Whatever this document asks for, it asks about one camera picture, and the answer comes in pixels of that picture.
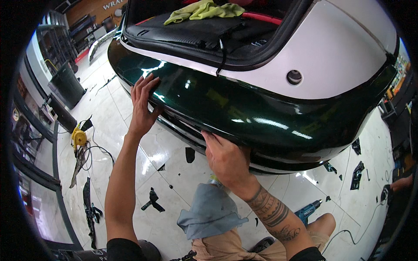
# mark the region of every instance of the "tan shorts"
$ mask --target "tan shorts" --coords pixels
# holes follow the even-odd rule
[[[319,251],[322,251],[325,243],[329,240],[329,236],[313,231],[308,231],[308,233]],[[273,245],[259,253],[247,252],[242,248],[237,228],[221,235],[194,239],[192,249],[197,252],[194,259],[198,261],[286,261],[286,250],[280,241],[276,241]]]

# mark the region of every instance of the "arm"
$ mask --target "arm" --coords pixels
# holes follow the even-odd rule
[[[222,184],[248,203],[268,232],[284,245],[287,260],[314,246],[302,221],[250,174],[249,150],[215,134],[202,131],[202,135],[210,168]]]
[[[132,216],[135,210],[135,162],[139,141],[154,124],[160,108],[151,114],[148,111],[149,92],[159,81],[153,80],[151,73],[147,78],[139,78],[131,87],[133,114],[129,130],[125,135],[122,149],[117,157],[104,201],[107,241],[125,238],[138,243],[133,230]]]

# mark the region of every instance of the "glossy dark green bumper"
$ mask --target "glossy dark green bumper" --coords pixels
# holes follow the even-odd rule
[[[317,167],[349,146],[395,74],[387,63],[373,79],[342,95],[303,100],[143,56],[117,40],[108,56],[129,85],[150,72],[161,78],[150,102],[164,105],[163,117],[171,124],[200,140],[197,131],[209,130],[251,147],[252,163],[291,172]]]

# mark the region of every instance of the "wall sign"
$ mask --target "wall sign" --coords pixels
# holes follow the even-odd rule
[[[123,2],[123,0],[116,0],[116,1],[109,2],[108,4],[103,6],[103,9],[105,9],[105,10],[109,9],[110,7],[115,6],[117,4],[120,4],[122,2]]]

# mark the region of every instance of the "grey towel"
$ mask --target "grey towel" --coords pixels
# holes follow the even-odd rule
[[[220,235],[245,222],[248,218],[241,218],[237,205],[224,190],[199,184],[190,210],[181,210],[177,225],[189,240]]]

